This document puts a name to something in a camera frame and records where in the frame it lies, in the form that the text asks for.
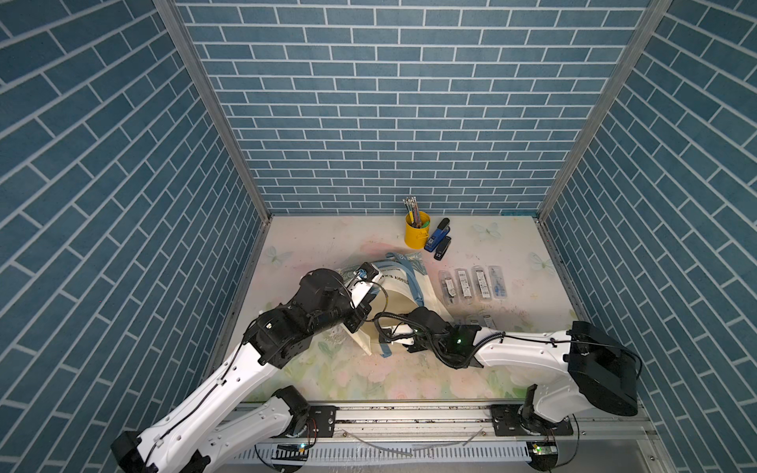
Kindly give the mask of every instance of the table surface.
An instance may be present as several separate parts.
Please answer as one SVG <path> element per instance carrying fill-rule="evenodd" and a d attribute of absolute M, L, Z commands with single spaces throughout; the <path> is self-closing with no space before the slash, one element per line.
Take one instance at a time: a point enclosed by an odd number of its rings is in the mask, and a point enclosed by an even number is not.
<path fill-rule="evenodd" d="M 435 229 L 441 216 L 431 217 Z M 456 318 L 487 313 L 497 329 L 555 331 L 576 320 L 534 220 L 526 216 L 452 216 L 452 242 L 442 261 L 421 250 L 441 294 L 438 272 L 501 266 L 507 297 L 453 307 Z M 416 252 L 404 243 L 396 216 L 277 216 L 232 333 L 229 350 L 252 319 L 288 301 L 302 276 L 316 268 L 344 268 L 383 260 L 387 252 Z M 449 369 L 432 353 L 407 353 L 397 344 L 366 355 L 340 327 L 316 335 L 310 349 L 263 383 L 248 401 L 266 400 L 293 384 L 308 400 L 449 400 L 523 398 L 525 388 L 552 375 L 516 366 Z"/>

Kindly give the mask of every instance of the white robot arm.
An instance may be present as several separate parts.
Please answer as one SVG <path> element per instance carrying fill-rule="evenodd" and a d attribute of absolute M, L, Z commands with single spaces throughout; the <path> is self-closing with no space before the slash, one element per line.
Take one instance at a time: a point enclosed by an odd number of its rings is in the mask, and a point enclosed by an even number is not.
<path fill-rule="evenodd" d="M 364 263 L 344 284 L 330 269 L 300 280 L 287 303 L 261 314 L 232 355 L 165 418 L 142 432 L 123 432 L 111 451 L 126 473 L 208 473 L 259 440 L 302 431 L 307 401 L 292 386 L 259 409 L 219 423 L 263 381 L 310 346 L 313 335 L 343 323 L 355 332 L 370 312 L 381 273 Z"/>
<path fill-rule="evenodd" d="M 150 428 L 123 432 L 111 444 L 119 466 L 126 473 L 209 473 L 260 440 L 302 432 L 310 407 L 292 386 L 276 391 L 259 409 L 220 422 L 305 351 L 313 335 L 339 323 L 352 332 L 360 328 L 380 278 L 370 263 L 346 285 L 329 269 L 307 273 L 296 295 L 255 319 L 232 355 L 179 406 Z M 381 327 L 386 318 L 399 325 Z M 506 334 L 452 326 L 425 307 L 406 315 L 382 312 L 373 322 L 382 342 L 405 344 L 410 352 L 432 350 L 453 369 L 504 364 L 558 373 L 554 382 L 528 389 L 521 424 L 531 432 L 546 434 L 566 416 L 591 407 L 637 413 L 635 353 L 587 322 L 549 334 Z"/>
<path fill-rule="evenodd" d="M 381 319 L 400 322 L 381 327 Z M 548 369 L 559 376 L 533 384 L 521 411 L 521 424 L 547 434 L 569 415 L 596 407 L 615 415 L 638 413 L 638 355 L 588 322 L 551 333 L 502 332 L 478 325 L 452 326 L 425 307 L 409 314 L 379 314 L 379 338 L 408 346 L 408 351 L 433 350 L 446 366 L 525 366 Z"/>

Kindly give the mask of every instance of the plastic package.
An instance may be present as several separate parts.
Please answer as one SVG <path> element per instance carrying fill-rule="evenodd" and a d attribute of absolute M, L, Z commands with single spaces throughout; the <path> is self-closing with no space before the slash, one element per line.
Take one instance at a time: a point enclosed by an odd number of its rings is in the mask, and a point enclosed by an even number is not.
<path fill-rule="evenodd" d="M 470 276 L 468 276 L 468 270 L 458 268 L 455 269 L 455 274 L 457 274 L 461 299 L 466 300 L 468 303 L 472 302 L 473 288 L 471 287 L 471 279 Z"/>
<path fill-rule="evenodd" d="M 491 293 L 497 299 L 507 297 L 507 288 L 505 288 L 505 278 L 501 266 L 489 266 L 489 282 L 491 283 Z"/>
<path fill-rule="evenodd" d="M 457 303 L 460 292 L 455 287 L 455 280 L 449 271 L 439 272 L 439 285 L 441 286 L 442 301 L 449 307 Z"/>
<path fill-rule="evenodd" d="M 484 270 L 484 267 L 473 266 L 471 271 L 476 297 L 480 300 L 491 300 L 491 290 L 489 289 L 489 282 L 486 280 L 486 271 Z"/>

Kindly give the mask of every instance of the brick wall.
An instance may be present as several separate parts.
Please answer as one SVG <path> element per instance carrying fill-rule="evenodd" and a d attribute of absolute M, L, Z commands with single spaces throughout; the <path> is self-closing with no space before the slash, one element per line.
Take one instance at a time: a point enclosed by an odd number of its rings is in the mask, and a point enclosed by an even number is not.
<path fill-rule="evenodd" d="M 533 214 L 646 3 L 180 8 L 274 213 Z"/>
<path fill-rule="evenodd" d="M 674 0 L 549 215 L 679 471 L 755 471 L 757 2 Z"/>
<path fill-rule="evenodd" d="M 115 471 L 259 219 L 150 0 L 1 3 L 0 110 L 0 471 Z"/>

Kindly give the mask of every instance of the aluminum frame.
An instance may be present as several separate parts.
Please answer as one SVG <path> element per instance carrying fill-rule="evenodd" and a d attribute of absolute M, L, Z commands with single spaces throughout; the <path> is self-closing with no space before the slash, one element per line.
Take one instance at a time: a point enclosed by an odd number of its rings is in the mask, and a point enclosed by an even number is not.
<path fill-rule="evenodd" d="M 200 94 L 200 99 L 205 104 L 210 119 L 213 121 L 218 135 L 221 137 L 226 151 L 229 152 L 229 157 L 239 173 L 239 177 L 245 185 L 257 212 L 260 214 L 263 222 L 268 223 L 271 219 L 271 212 L 268 211 L 263 195 L 257 188 L 257 184 L 255 184 L 250 167 L 247 165 L 245 156 L 239 147 L 239 142 L 234 136 L 229 120 L 223 112 L 218 96 L 210 84 L 210 79 L 192 43 L 192 38 L 179 13 L 179 9 L 176 7 L 176 2 L 174 0 L 154 0 L 154 3 L 160 19 L 166 25 L 168 36 L 170 36 L 173 45 L 176 46 L 176 50 L 179 52 L 179 56 L 184 61 L 187 73 L 190 79 L 192 79 L 192 83 L 195 85 L 198 94 Z"/>
<path fill-rule="evenodd" d="M 573 148 L 568 152 L 565 157 L 565 163 L 563 163 L 560 170 L 555 176 L 555 180 L 547 191 L 547 196 L 541 201 L 537 215 L 540 219 L 546 219 L 550 215 L 557 199 L 559 198 L 562 190 L 568 184 L 570 176 L 573 174 L 578 164 L 584 159 L 584 153 L 591 140 L 599 130 L 600 125 L 605 120 L 605 116 L 610 110 L 610 107 L 615 102 L 615 98 L 618 97 L 623 84 L 625 84 L 628 76 L 631 75 L 631 71 L 634 69 L 636 62 L 641 57 L 641 53 L 644 51 L 646 44 L 652 38 L 652 34 L 657 29 L 665 12 L 668 11 L 672 0 L 650 0 L 649 5 L 644 10 L 644 13 L 639 19 L 639 24 L 628 41 L 628 45 L 623 49 L 623 52 L 618 59 L 618 63 L 615 65 L 615 69 L 612 71 L 610 78 L 607 79 L 604 89 L 600 93 L 600 98 L 597 100 L 597 104 L 589 112 L 589 116 L 584 123 L 584 127 L 578 132 L 578 136 L 573 143 Z"/>

